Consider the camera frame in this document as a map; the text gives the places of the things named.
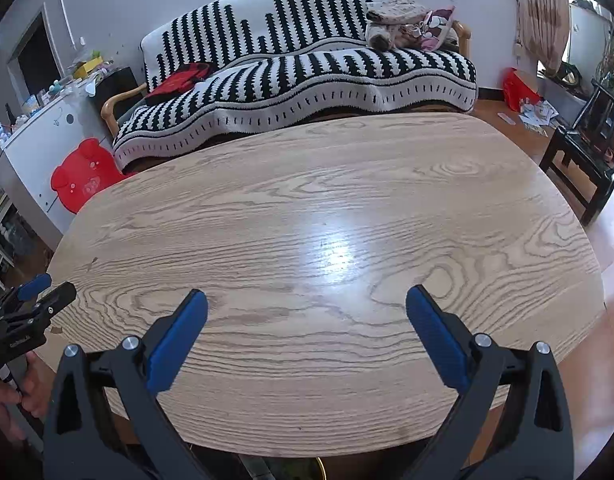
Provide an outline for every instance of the baseboard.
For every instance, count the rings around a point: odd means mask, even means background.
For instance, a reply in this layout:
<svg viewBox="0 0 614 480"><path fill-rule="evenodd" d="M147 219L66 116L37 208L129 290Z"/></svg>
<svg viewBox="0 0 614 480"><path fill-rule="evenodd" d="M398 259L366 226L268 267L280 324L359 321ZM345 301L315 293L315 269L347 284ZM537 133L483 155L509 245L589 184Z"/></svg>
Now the baseboard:
<svg viewBox="0 0 614 480"><path fill-rule="evenodd" d="M504 101L504 94L498 88L478 87L478 99L486 99L488 101Z"/></svg>

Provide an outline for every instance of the red plastic chair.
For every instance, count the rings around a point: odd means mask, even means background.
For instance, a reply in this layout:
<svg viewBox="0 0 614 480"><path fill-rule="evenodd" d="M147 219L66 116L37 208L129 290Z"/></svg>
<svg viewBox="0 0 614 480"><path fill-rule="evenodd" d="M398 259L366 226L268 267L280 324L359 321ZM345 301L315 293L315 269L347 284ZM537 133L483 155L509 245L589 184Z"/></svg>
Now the red plastic chair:
<svg viewBox="0 0 614 480"><path fill-rule="evenodd" d="M85 139L53 170L51 185L62 205L77 213L97 192L130 176L118 171L98 139Z"/></svg>

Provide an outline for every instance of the knitted sofa cover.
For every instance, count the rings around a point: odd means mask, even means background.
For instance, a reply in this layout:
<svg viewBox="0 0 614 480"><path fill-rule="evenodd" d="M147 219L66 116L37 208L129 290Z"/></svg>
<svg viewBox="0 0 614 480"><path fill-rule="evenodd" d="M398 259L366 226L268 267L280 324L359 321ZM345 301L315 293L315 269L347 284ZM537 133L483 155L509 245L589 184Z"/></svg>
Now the knitted sofa cover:
<svg viewBox="0 0 614 480"><path fill-rule="evenodd" d="M365 1L217 0L154 30L141 44L150 91L190 62L219 70L137 108L114 141L116 163L181 155L217 134L283 128L326 108L471 110L472 63L453 52L367 48Z"/></svg>

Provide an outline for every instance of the oval tabletop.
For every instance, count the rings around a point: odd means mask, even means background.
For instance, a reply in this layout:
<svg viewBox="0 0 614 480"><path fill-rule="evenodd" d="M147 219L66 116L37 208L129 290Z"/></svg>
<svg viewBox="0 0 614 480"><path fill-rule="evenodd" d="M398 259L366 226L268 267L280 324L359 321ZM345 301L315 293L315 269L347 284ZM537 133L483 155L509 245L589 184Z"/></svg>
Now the oval tabletop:
<svg viewBox="0 0 614 480"><path fill-rule="evenodd" d="M405 315L417 283L472 332L544 340L557 360L604 309L556 187L493 127L449 113L305 124L177 158L87 202L49 272L78 289L40 349L52 367L66 343L114 348L203 290L208 322L158 399L185 440L263 456L438 428L455 392Z"/></svg>

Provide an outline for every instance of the wooden floor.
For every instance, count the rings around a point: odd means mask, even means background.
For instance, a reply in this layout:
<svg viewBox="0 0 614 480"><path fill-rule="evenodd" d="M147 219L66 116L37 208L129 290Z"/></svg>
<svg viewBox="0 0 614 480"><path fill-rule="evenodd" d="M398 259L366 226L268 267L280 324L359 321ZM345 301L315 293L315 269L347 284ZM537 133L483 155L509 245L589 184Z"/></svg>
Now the wooden floor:
<svg viewBox="0 0 614 480"><path fill-rule="evenodd" d="M497 116L501 111L516 120L517 124L515 126L506 124ZM536 163L542 158L549 139L525 130L517 115L508 110L503 102L478 101L473 115L503 132ZM564 171L590 198L594 186L587 177L574 164ZM553 174L549 176L580 217L582 208L571 192ZM560 365L574 429L576 474L582 472L594 459L614 431L614 192L600 216L586 229L586 232L602 270L607 312L590 335ZM46 268L43 250L36 252L32 262L24 262L20 266L27 279L37 272L43 272ZM15 285L21 282L21 278L20 273L10 271L5 283L10 286ZM471 462L482 457L498 416L500 416L499 410L491 413L483 434L471 454ZM369 462L372 461L372 457L366 458ZM366 470L368 464L362 464L357 457L348 457L348 459L350 460L327 461L331 465L331 468L327 465L327 477L339 479L362 476L359 471L354 472L354 469Z"/></svg>

